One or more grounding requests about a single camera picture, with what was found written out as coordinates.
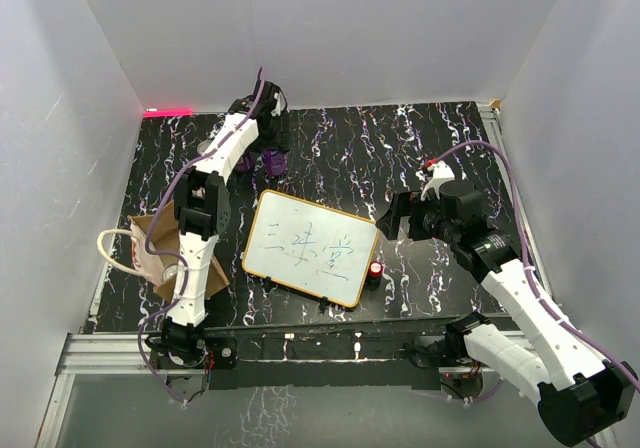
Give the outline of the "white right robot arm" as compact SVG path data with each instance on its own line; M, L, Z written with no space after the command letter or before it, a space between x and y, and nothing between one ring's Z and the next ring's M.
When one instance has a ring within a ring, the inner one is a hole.
M409 239L446 243L455 261L502 304L532 346L526 350L510 341L474 312L447 324L444 339L430 352L460 365L475 360L494 369L536 406L547 430L567 447L626 418L634 397L631 367L590 349L571 333L564 317L549 314L553 300L527 280L530 270L514 241L488 221L483 196L471 182L430 182L424 194L396 193L376 226L394 240L403 219L409 222Z

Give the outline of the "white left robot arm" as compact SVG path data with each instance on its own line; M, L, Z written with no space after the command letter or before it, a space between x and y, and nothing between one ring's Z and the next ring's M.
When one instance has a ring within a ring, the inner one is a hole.
M286 96L279 86L260 78L252 94L232 103L204 153L172 180L161 203L173 202L178 249L154 249L151 237L145 239L148 253L177 260L171 302L161 311L160 340L148 343L152 350L186 367L204 360L207 344L199 327L207 316L206 284L214 248L232 216L228 179L233 171L248 169L254 153L268 175L280 176L287 169L289 150Z

